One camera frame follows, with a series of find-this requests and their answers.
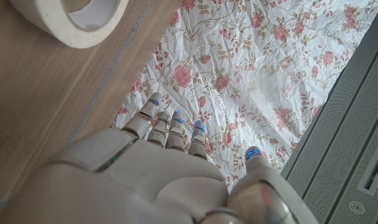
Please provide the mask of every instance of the pink rose pattern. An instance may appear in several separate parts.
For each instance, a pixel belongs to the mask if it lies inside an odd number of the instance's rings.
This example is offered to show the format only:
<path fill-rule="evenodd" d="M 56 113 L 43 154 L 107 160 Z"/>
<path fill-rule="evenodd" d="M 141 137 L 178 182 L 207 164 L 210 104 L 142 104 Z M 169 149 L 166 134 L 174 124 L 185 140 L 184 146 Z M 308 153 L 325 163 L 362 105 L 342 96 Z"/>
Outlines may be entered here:
<path fill-rule="evenodd" d="M 377 13 L 378 0 L 185 0 L 113 126 L 158 91 L 162 110 L 182 113 L 186 149 L 206 124 L 229 188 L 250 146 L 281 170 Z"/>
<path fill-rule="evenodd" d="M 175 68 L 173 78 L 177 81 L 177 85 L 180 87 L 187 87 L 187 84 L 191 81 L 190 69 L 184 65 L 178 65 Z"/>

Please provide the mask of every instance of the tape roll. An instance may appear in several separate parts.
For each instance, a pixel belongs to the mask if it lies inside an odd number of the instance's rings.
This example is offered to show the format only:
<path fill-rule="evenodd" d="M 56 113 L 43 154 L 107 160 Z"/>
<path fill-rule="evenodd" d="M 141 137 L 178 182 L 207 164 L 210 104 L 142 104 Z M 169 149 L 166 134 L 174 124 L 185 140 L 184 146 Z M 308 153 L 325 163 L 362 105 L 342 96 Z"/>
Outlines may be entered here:
<path fill-rule="evenodd" d="M 91 0 L 67 12 L 64 0 L 9 0 L 30 22 L 64 44 L 84 49 L 99 44 L 114 30 L 128 0 Z"/>

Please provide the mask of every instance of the white robotic hand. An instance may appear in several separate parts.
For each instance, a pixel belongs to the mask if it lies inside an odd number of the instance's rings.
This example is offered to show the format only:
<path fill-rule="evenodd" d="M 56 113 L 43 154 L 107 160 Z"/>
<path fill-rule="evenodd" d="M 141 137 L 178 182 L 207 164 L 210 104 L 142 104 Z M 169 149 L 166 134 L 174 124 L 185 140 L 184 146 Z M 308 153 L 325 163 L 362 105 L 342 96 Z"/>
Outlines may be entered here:
<path fill-rule="evenodd" d="M 229 196 L 221 173 L 206 161 L 201 121 L 189 155 L 178 111 L 166 148 L 165 112 L 144 141 L 160 99 L 155 93 L 121 131 L 93 133 L 37 169 L 0 223 L 317 223 L 256 148 L 247 151 L 248 175 Z"/>

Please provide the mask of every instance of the white floral bedsheet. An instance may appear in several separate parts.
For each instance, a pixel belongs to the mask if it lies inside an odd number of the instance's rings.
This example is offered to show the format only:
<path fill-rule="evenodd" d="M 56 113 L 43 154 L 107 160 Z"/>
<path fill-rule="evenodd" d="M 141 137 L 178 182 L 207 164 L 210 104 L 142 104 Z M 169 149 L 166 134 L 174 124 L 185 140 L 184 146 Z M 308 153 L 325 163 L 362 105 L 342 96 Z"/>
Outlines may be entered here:
<path fill-rule="evenodd" d="M 227 187 L 253 145 L 281 170 L 378 12 L 378 0 L 185 0 L 113 127 L 155 91 L 180 110 L 186 150 L 206 124 Z"/>

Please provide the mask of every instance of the wooden table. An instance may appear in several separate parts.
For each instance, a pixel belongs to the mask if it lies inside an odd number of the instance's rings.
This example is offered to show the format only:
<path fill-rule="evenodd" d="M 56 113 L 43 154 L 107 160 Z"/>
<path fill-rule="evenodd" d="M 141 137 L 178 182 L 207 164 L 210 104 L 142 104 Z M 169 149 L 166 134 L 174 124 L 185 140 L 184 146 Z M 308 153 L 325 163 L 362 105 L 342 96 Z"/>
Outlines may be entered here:
<path fill-rule="evenodd" d="M 109 127 L 181 2 L 131 0 L 105 41 L 73 49 L 0 0 L 0 203 L 68 142 Z"/>

